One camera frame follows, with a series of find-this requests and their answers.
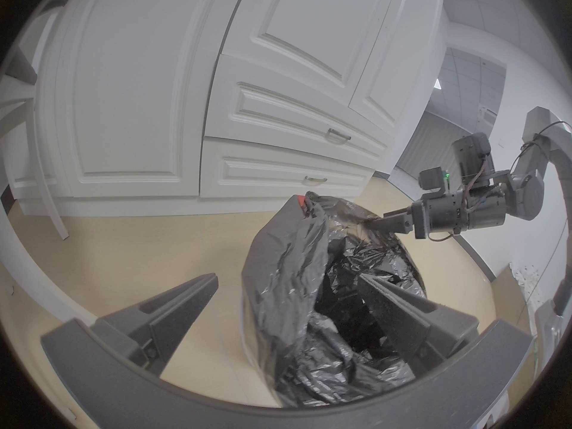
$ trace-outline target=cabinet handle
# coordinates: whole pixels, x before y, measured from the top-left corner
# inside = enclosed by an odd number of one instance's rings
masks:
[[[338,132],[336,129],[328,129],[328,133],[333,133],[334,135],[346,139],[347,141],[352,139],[352,137],[350,137],[349,135],[346,135],[345,133],[342,132]]]
[[[326,182],[328,181],[327,178],[312,178],[311,176],[305,176],[304,180],[306,181],[315,181],[315,182]]]

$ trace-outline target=white chair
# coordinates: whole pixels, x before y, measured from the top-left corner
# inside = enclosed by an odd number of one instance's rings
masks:
[[[44,42],[40,42],[34,54],[34,63],[39,64]],[[11,63],[6,70],[6,74],[0,80],[0,109],[13,104],[21,103],[18,107],[11,110],[7,115],[0,119],[0,139],[17,125],[25,122],[26,139],[28,151],[30,153],[30,164],[32,172],[38,185],[39,194],[43,204],[46,206],[48,215],[52,219],[54,226],[60,234],[62,240],[68,238],[69,234],[63,225],[62,219],[55,207],[54,200],[48,189],[46,178],[44,176],[42,161],[39,155],[38,146],[38,129],[35,121],[35,84],[37,74],[34,68],[28,62],[22,51],[18,48],[14,54]]]

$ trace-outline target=chair leg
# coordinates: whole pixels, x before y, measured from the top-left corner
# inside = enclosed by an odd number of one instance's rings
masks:
[[[47,214],[50,215],[52,222],[62,240],[69,237],[66,226],[63,225],[63,221],[60,218],[54,199],[50,194],[50,190],[47,187],[46,178],[43,174],[42,161],[39,156],[38,147],[38,135],[37,128],[34,119],[34,100],[26,100],[26,138],[28,141],[28,151],[30,152],[30,161],[32,163],[32,171],[34,172],[34,178],[38,185],[39,194],[42,197],[43,204],[46,206]]]

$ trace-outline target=robotic arm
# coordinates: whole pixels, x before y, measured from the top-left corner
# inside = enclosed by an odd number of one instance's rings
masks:
[[[491,146],[484,133],[475,133],[453,143],[461,168],[462,187],[446,192],[440,167],[419,174],[419,185],[433,190],[411,206],[386,213],[377,220],[385,231],[409,233],[417,239],[431,232],[449,232],[450,238],[462,231],[502,225],[506,214],[527,221],[534,219],[544,199],[543,178],[552,162],[562,185],[568,214],[572,221],[572,134],[563,121],[549,110],[537,107],[526,117],[519,156],[510,170],[495,171]],[[568,239],[566,275],[552,300],[537,311],[537,327],[544,350],[554,350],[560,337],[562,313],[572,295],[572,242]],[[550,355],[545,354],[546,363]]]

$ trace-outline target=ceiling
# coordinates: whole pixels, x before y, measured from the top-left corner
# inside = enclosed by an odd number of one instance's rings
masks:
[[[443,6],[452,22],[490,32],[522,49],[543,65],[572,96],[567,67],[522,0],[444,0]]]
[[[426,111],[445,118],[469,133],[485,132],[492,125],[478,119],[480,107],[498,114],[506,70],[488,60],[458,49],[447,49],[439,83],[433,89]]]

